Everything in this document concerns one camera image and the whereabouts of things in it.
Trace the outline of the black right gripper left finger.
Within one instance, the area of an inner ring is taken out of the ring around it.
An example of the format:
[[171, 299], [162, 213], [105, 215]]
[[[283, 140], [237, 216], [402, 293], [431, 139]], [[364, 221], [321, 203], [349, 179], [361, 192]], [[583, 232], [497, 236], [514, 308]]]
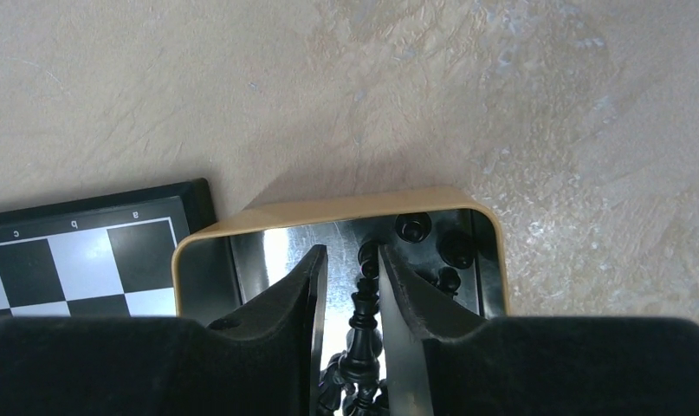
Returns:
[[0, 318], [0, 415], [312, 415], [327, 248], [202, 325], [184, 318]]

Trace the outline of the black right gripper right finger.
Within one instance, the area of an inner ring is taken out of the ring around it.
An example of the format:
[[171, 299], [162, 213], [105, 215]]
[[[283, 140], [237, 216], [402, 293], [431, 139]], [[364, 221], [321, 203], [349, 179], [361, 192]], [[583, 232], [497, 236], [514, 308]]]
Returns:
[[699, 325], [667, 317], [485, 319], [379, 248], [393, 415], [699, 415]]

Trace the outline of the black chess king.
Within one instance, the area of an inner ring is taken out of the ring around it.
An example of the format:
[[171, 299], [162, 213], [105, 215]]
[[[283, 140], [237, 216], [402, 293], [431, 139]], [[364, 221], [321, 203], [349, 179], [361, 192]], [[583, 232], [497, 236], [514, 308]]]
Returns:
[[360, 278], [357, 291], [351, 298], [354, 311], [349, 325], [353, 337], [346, 354], [340, 359], [339, 370], [345, 382], [356, 385], [357, 399], [369, 403], [379, 386], [378, 357], [382, 349], [381, 337], [376, 331], [375, 315], [379, 312], [376, 280]]

